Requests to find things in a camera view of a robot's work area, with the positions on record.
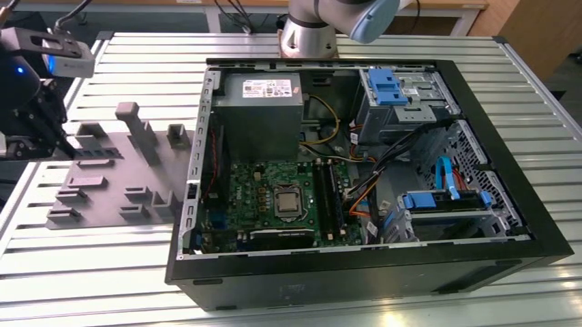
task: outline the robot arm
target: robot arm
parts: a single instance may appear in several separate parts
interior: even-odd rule
[[[335,30],[360,43],[382,35],[399,9],[412,0],[293,0],[281,34],[281,52],[291,58],[330,58]]]

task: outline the aluminum extrusion table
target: aluminum extrusion table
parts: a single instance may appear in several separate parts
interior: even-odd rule
[[[0,216],[0,326],[582,322],[582,133],[514,50],[487,37],[394,36],[366,46],[339,37],[338,43],[342,57],[456,61],[576,254],[470,294],[207,313],[164,284],[171,225],[45,229],[68,163],[31,163]],[[116,33],[92,51],[95,77],[76,80],[65,99],[71,132],[79,121],[124,129],[113,114],[121,101],[139,103],[153,129],[177,122],[193,128],[205,58],[275,57],[277,46],[273,35]]]

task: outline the power supply label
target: power supply label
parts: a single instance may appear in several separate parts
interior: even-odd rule
[[[245,80],[243,97],[292,97],[291,80]]]

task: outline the gray floor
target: gray floor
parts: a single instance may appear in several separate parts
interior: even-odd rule
[[[562,106],[582,125],[582,64],[575,62],[574,57],[563,61],[544,84],[550,91],[566,91],[560,99]]]

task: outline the sticker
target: sticker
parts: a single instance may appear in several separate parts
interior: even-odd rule
[[[378,235],[378,227],[374,226],[371,221],[367,222],[366,229],[374,235],[374,237]]]
[[[463,5],[463,8],[484,9],[484,5]]]
[[[356,133],[350,133],[350,141],[352,142],[352,144],[358,145],[358,134]]]
[[[402,88],[402,93],[404,95],[418,95],[418,90],[414,87],[410,87],[410,88],[404,87],[404,88]]]
[[[245,80],[243,97],[292,97],[291,80]]]

